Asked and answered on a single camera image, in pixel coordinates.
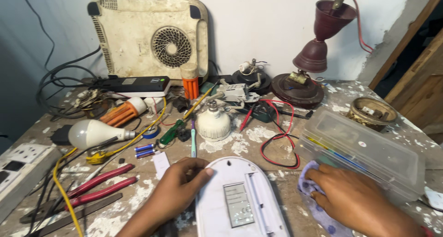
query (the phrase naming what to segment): pliers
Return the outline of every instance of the pliers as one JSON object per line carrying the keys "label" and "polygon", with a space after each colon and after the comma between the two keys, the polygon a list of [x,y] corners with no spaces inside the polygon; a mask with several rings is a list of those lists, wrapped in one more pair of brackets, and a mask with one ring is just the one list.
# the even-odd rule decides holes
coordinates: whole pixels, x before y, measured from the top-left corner
{"label": "pliers", "polygon": [[[134,168],[134,165],[127,164],[127,165],[120,167],[118,169],[115,169],[113,171],[109,171],[104,174],[101,174],[86,183],[83,183],[79,187],[67,192],[67,195],[70,198],[69,202],[71,203],[72,207],[77,207],[77,206],[86,204],[88,202],[99,200],[99,199],[106,197],[106,196],[108,196],[108,195],[110,195],[110,194],[112,194],[124,187],[129,186],[130,184],[137,182],[137,178],[134,176],[134,177],[130,177],[124,181],[121,181],[119,183],[116,183],[106,189],[102,189],[100,191],[93,192],[93,193],[90,193],[87,195],[82,195],[82,194],[86,193],[87,191],[89,191],[90,189],[97,186],[98,184],[100,184],[110,178],[113,178],[113,177],[116,177],[116,176],[121,175],[123,173],[126,173],[126,172],[132,170],[133,168]],[[60,202],[61,202],[61,199],[58,198],[58,199],[50,200],[50,201],[43,203],[40,206],[39,211],[37,212],[36,221],[46,219],[46,218],[51,217],[55,214],[58,214],[61,211],[64,211],[64,210],[68,211],[68,207],[65,204],[59,205]],[[23,223],[23,224],[30,223],[34,212],[35,212],[35,209],[31,210],[29,213],[27,213],[26,215],[21,217],[20,223]]]}

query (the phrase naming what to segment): blue battery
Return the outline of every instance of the blue battery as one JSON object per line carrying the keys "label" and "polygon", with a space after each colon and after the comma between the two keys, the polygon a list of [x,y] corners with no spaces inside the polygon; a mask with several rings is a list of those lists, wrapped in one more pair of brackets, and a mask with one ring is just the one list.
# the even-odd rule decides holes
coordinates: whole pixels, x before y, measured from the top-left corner
{"label": "blue battery", "polygon": [[136,158],[140,159],[142,157],[146,157],[146,156],[152,155],[152,154],[155,153],[155,151],[156,150],[154,150],[154,149],[150,149],[150,150],[145,150],[145,151],[142,151],[142,152],[137,152],[136,153]]}
{"label": "blue battery", "polygon": [[156,146],[155,144],[147,144],[147,145],[142,145],[142,146],[135,147],[134,150],[136,152],[140,152],[140,151],[143,151],[143,150],[154,149],[155,146]]}

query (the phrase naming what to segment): orange cylindrical object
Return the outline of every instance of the orange cylindrical object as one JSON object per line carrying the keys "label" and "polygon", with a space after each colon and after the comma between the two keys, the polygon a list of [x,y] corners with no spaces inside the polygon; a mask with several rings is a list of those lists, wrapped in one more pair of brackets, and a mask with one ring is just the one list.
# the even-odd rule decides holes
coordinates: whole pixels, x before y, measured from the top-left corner
{"label": "orange cylindrical object", "polygon": [[198,77],[193,78],[191,80],[183,79],[183,87],[185,91],[185,96],[187,99],[196,99],[198,98]]}
{"label": "orange cylindrical object", "polygon": [[138,116],[137,109],[133,106],[133,104],[126,101],[119,107],[103,115],[100,118],[100,121],[113,127],[119,127],[136,116]]}

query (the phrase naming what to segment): purple polka dot cloth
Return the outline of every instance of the purple polka dot cloth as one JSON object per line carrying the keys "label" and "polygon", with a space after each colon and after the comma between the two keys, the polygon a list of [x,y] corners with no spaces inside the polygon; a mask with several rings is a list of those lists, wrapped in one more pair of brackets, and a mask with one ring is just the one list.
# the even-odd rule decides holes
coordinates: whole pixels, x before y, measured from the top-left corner
{"label": "purple polka dot cloth", "polygon": [[352,230],[343,226],[338,221],[329,217],[329,215],[311,198],[311,192],[323,190],[312,180],[305,179],[305,173],[308,169],[318,169],[316,161],[310,161],[303,169],[299,178],[297,188],[302,197],[303,203],[309,208],[313,218],[328,232],[332,237],[353,237]]}

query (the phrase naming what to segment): yellow plug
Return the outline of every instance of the yellow plug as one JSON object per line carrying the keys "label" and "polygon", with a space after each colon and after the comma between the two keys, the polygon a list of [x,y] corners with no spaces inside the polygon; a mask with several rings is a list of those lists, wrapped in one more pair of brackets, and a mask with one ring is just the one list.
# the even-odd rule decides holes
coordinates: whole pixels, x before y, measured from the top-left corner
{"label": "yellow plug", "polygon": [[112,154],[112,152],[106,152],[105,150],[97,151],[91,157],[86,157],[86,162],[88,164],[101,164]]}

